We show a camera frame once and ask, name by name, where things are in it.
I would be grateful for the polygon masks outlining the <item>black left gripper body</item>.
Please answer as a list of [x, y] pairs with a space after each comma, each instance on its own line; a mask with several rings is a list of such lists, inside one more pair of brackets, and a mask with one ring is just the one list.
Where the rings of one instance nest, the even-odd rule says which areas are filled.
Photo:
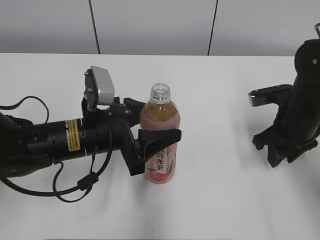
[[81, 102], [82, 132], [81, 146], [88, 155], [107, 153], [102, 167], [97, 171], [100, 176], [107, 168], [113, 151], [119, 150], [131, 176], [143, 174], [145, 163], [142, 160], [140, 146], [134, 139], [131, 127], [125, 115], [124, 102], [119, 97], [107, 109], [96, 108], [88, 111], [87, 101]]

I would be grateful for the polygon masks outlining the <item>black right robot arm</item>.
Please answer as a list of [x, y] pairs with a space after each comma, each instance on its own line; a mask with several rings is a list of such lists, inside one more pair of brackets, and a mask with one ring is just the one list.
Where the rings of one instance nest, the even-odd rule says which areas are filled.
[[320, 135], [320, 41], [306, 40], [294, 57], [293, 84], [280, 84], [248, 93], [252, 107], [276, 104], [270, 127], [253, 136], [257, 150], [267, 146], [267, 161], [275, 168], [283, 159], [292, 163], [318, 146]]

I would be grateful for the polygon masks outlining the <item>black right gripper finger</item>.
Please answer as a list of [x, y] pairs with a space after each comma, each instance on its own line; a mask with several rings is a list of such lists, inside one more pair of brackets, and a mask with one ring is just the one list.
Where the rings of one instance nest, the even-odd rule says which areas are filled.
[[288, 163], [294, 162], [298, 157], [300, 157], [302, 154], [304, 154], [305, 152], [307, 152], [309, 150], [310, 150], [309, 148], [299, 148], [299, 149], [297, 148], [297, 149], [294, 149], [287, 156], [287, 162]]
[[267, 161], [272, 168], [277, 167], [283, 159], [288, 157], [289, 153], [290, 147], [288, 146], [267, 145]]

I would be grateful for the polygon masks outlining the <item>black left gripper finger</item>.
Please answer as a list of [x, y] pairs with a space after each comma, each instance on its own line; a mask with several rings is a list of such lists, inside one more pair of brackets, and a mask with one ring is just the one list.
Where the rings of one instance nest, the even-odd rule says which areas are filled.
[[145, 106], [145, 102], [137, 101], [132, 98], [124, 98], [125, 116], [130, 127], [140, 123], [140, 113]]
[[161, 150], [178, 143], [181, 138], [182, 131], [180, 129], [155, 131], [139, 129], [137, 141], [142, 160], [147, 162]]

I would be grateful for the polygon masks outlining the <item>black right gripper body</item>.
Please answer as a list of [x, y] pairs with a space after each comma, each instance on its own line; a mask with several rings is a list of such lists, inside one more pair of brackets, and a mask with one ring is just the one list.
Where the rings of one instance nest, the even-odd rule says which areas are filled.
[[266, 130], [253, 136], [252, 143], [257, 150], [264, 146], [284, 147], [295, 150], [311, 150], [318, 146], [318, 122], [296, 122], [292, 126], [273, 124]]

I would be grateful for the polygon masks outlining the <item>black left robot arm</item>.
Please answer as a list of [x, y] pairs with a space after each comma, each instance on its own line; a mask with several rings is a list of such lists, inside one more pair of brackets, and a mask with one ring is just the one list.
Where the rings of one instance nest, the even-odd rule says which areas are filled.
[[144, 103], [116, 97], [107, 109], [87, 110], [82, 118], [33, 124], [13, 116], [0, 116], [0, 173], [7, 178], [23, 177], [61, 161], [108, 151], [120, 151], [131, 176], [143, 174], [146, 162], [161, 150], [181, 140], [182, 132], [138, 131]]

